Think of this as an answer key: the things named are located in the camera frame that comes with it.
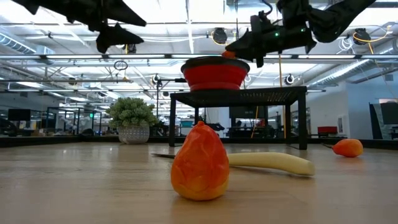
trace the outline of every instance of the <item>desk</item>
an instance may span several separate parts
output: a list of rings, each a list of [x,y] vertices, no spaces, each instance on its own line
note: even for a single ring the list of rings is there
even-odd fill
[[[260,88],[249,90],[203,90],[170,94],[170,137],[169,146],[175,146],[175,111],[177,101],[195,109],[195,124],[199,120],[199,108],[230,106],[285,106],[286,130],[291,130],[290,106],[298,101],[298,144],[300,150],[307,149],[306,86],[284,88]],[[291,144],[290,132],[286,133],[286,143]]]

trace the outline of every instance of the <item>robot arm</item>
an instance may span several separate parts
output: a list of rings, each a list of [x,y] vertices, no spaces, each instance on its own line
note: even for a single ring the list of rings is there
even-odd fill
[[[367,7],[376,0],[343,0],[325,10],[314,9],[308,0],[279,0],[282,26],[274,25],[267,18],[269,12],[251,16],[251,31],[226,46],[237,58],[253,61],[257,67],[264,64],[264,56],[271,52],[305,47],[306,53],[316,46],[312,34],[319,42],[336,40]]]

